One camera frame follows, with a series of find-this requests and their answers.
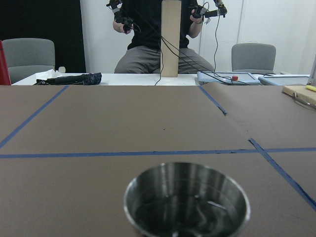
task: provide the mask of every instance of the cup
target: cup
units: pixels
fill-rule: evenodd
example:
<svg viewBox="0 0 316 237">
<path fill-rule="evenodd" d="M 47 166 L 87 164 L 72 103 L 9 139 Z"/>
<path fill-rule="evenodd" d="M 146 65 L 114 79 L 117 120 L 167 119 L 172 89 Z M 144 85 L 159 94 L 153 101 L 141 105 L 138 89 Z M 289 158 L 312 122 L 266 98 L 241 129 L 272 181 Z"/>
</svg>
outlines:
<svg viewBox="0 0 316 237">
<path fill-rule="evenodd" d="M 162 163 L 134 178 L 124 211 L 145 237 L 233 237 L 250 218 L 239 184 L 208 166 L 185 162 Z"/>
</svg>

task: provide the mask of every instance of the office chair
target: office chair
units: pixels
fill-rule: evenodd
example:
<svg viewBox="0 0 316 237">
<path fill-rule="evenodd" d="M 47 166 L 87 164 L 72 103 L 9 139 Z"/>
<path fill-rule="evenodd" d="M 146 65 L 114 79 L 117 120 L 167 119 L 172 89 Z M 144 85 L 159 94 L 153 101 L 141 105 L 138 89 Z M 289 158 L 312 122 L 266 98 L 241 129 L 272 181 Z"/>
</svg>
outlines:
<svg viewBox="0 0 316 237">
<path fill-rule="evenodd" d="M 276 48 L 263 43 L 239 43 L 232 47 L 233 72 L 273 74 Z"/>
<path fill-rule="evenodd" d="M 55 46 L 49 39 L 6 39 L 2 44 L 12 84 L 55 69 Z"/>
</svg>

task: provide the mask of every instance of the blue tape line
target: blue tape line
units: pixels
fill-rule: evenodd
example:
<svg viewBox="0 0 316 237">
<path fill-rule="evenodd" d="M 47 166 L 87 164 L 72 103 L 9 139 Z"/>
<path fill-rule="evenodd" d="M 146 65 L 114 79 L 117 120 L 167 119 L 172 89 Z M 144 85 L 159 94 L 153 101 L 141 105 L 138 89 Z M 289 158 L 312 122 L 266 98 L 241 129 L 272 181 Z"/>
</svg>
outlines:
<svg viewBox="0 0 316 237">
<path fill-rule="evenodd" d="M 278 165 L 266 151 L 254 140 L 250 139 L 250 143 L 257 149 L 257 151 L 269 162 L 272 167 L 297 191 L 297 193 L 316 211 L 316 202 L 304 191 L 304 189 L 292 179 L 282 168 Z"/>
<path fill-rule="evenodd" d="M 227 114 L 227 111 L 212 96 L 210 96 L 210 94 L 208 94 L 202 86 L 199 85 L 198 87 L 209 98 L 209 100 L 212 101 L 222 111 L 224 115 Z"/>
<path fill-rule="evenodd" d="M 67 158 L 67 157 L 118 157 L 118 156 L 166 156 L 166 155 L 207 155 L 245 154 L 257 150 L 205 150 L 205 151 L 153 151 L 153 152 L 100 152 L 100 153 L 50 153 L 50 154 L 6 154 L 0 158 Z"/>
<path fill-rule="evenodd" d="M 276 152 L 316 152 L 316 147 L 265 149 L 267 153 Z"/>
<path fill-rule="evenodd" d="M 13 130 L 6 138 L 0 142 L 0 149 L 8 143 L 23 127 L 25 127 L 33 118 L 35 118 L 43 109 L 45 109 L 51 102 L 53 102 L 58 96 L 61 95 L 68 85 L 64 86 L 56 95 L 54 95 L 50 100 L 43 104 L 38 110 L 36 110 L 31 116 L 29 116 L 23 123 L 21 123 L 15 130 Z"/>
</svg>

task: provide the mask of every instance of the blue tray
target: blue tray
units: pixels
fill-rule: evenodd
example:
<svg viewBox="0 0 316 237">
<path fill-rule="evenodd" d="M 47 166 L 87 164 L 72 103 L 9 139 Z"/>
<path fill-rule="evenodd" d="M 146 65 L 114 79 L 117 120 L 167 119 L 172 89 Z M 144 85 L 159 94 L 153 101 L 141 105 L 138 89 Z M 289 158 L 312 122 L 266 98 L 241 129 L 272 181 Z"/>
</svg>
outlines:
<svg viewBox="0 0 316 237">
<path fill-rule="evenodd" d="M 259 77 L 259 81 L 263 85 L 306 85 L 309 78 L 305 75 L 264 76 Z"/>
<path fill-rule="evenodd" d="M 238 76 L 238 80 L 231 80 L 232 76 Z M 251 73 L 213 73 L 197 72 L 197 79 L 200 84 L 219 82 L 229 85 L 260 85 L 260 81 Z"/>
</svg>

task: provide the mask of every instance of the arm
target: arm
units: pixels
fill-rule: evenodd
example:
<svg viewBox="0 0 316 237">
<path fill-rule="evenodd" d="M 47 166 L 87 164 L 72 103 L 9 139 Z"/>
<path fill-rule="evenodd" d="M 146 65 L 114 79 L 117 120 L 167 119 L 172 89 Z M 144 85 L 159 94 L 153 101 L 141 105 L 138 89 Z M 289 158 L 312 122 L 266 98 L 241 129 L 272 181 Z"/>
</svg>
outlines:
<svg viewBox="0 0 316 237">
<path fill-rule="evenodd" d="M 195 38 L 199 35 L 199 33 L 201 32 L 202 29 L 202 25 L 203 24 L 199 24 L 201 22 L 201 20 L 203 19 L 201 18 L 194 18 L 192 15 L 190 15 L 190 19 L 191 21 L 193 21 L 193 23 L 191 24 L 190 28 L 189 28 L 189 36 L 191 38 Z"/>
<path fill-rule="evenodd" d="M 119 33 L 124 33 L 124 34 L 129 34 L 131 32 L 131 30 L 127 31 L 126 33 L 124 32 L 124 29 L 123 29 L 123 24 L 122 23 L 117 23 L 115 21 L 113 21 L 113 29 Z"/>
</svg>

